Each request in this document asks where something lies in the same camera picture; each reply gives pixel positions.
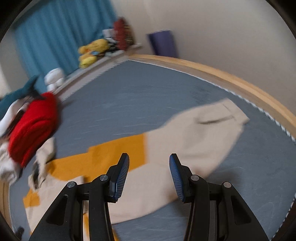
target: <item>teal stuffed toy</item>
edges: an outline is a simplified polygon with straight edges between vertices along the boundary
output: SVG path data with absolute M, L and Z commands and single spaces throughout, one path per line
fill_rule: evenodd
M 28 80 L 28 82 L 25 84 L 23 88 L 18 89 L 3 97 L 3 99 L 0 101 L 0 120 L 2 120 L 5 116 L 9 106 L 11 106 L 11 104 L 16 100 L 23 99 L 26 96 L 30 96 L 35 99 L 40 99 L 41 96 L 34 88 L 34 84 L 36 83 L 37 79 L 38 75 L 33 76 Z

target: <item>gray bed sheet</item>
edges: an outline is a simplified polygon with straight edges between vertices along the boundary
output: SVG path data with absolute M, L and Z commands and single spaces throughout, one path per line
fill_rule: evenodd
M 250 104 L 190 75 L 135 61 L 105 72 L 62 103 L 62 123 L 54 135 L 56 158 L 156 129 L 180 111 L 223 98 L 231 99 L 250 121 L 228 157 L 207 181 L 230 181 L 271 238 L 296 191 L 296 147 L 281 128 Z M 32 164 L 33 160 L 10 188 L 12 222 L 14 228 L 25 228 L 23 240 L 30 236 L 22 198 L 29 191 Z M 124 241 L 181 241 L 188 215 L 189 205 L 175 201 L 150 215 L 114 227 Z

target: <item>yellow stuffed toy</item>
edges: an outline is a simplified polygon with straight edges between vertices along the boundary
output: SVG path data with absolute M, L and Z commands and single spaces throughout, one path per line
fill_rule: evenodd
M 85 66 L 85 63 L 87 63 L 87 67 L 93 64 L 96 60 L 94 61 L 94 58 L 89 57 L 96 57 L 96 56 L 102 56 L 101 54 L 105 52 L 106 50 L 109 49 L 109 43 L 105 39 L 98 39 L 93 42 L 91 42 L 88 45 L 82 46 L 78 49 L 78 53 L 81 54 L 79 57 L 80 65 L 79 66 Z

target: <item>blue curtain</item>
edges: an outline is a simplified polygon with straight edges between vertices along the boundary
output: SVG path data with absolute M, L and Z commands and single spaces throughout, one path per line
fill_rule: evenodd
M 28 76 L 40 75 L 36 89 L 46 92 L 52 69 L 78 69 L 78 48 L 103 38 L 116 20 L 109 0 L 41 0 L 27 11 L 14 25 L 15 38 Z

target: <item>bed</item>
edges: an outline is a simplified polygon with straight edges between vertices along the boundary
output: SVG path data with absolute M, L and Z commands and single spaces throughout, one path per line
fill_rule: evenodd
M 296 117 L 259 88 L 225 72 L 189 61 L 132 55 L 62 102 L 55 133 L 56 158 L 160 127 L 172 115 L 223 98 L 250 118 L 223 163 L 207 178 L 230 181 L 273 238 L 295 199 Z M 12 226 L 30 237 L 22 197 L 31 161 L 10 187 Z M 139 219 L 114 225 L 120 240 L 183 240 L 190 207 L 175 201 Z

